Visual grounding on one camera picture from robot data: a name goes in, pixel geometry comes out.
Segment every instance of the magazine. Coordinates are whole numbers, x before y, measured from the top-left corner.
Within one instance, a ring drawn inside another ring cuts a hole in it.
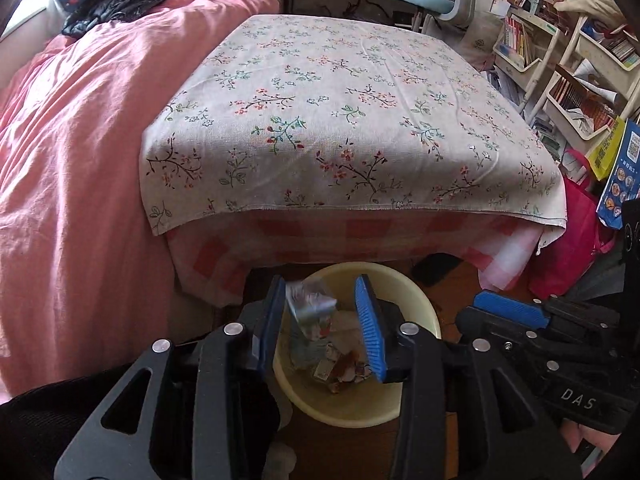
[[[640,198],[640,126],[628,120],[616,163],[598,202],[598,218],[613,229],[622,229],[622,203]]]
[[[625,133],[625,122],[618,117],[611,133],[585,155],[598,180],[604,180],[611,174],[620,142],[622,142]]]

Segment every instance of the window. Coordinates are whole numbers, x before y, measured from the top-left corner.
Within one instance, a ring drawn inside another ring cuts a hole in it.
[[[49,0],[22,0],[18,8],[15,9],[14,15],[9,19],[9,23],[4,30],[3,36],[18,27],[25,20],[47,7]]]

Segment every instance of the pink blanket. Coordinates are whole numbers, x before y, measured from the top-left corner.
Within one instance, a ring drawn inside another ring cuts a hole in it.
[[[0,96],[0,376],[12,394],[133,359],[167,331],[174,268],[140,200],[142,131],[276,0],[167,0],[57,37]]]

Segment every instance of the blue poster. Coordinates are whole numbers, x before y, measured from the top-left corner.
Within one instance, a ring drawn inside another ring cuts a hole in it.
[[[598,202],[598,218],[613,229],[622,229],[622,203],[640,198],[640,126],[627,120],[618,156]]]

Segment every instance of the floor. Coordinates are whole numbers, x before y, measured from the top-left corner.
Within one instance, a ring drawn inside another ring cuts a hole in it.
[[[385,265],[408,276],[414,263],[403,260],[387,262]],[[286,280],[300,280],[322,267],[324,266],[292,265],[253,270],[245,285],[244,303],[263,298],[271,278],[276,274],[282,275]],[[523,275],[514,290],[509,291],[507,295],[518,300],[531,301],[532,296],[526,288],[526,283],[526,275]],[[473,297],[481,290],[478,271],[473,266],[463,263],[435,286],[422,286],[422,289],[436,310],[442,338],[456,342],[460,337],[454,324],[456,314],[469,306]],[[228,312],[225,320],[231,320],[237,314],[237,310]],[[397,428],[396,420],[362,430],[334,428],[313,420],[294,408],[291,423],[278,434],[278,439],[291,446],[298,457],[290,480],[383,480],[388,478]],[[447,414],[446,478],[455,477],[457,471],[457,424],[455,414],[451,413]]]

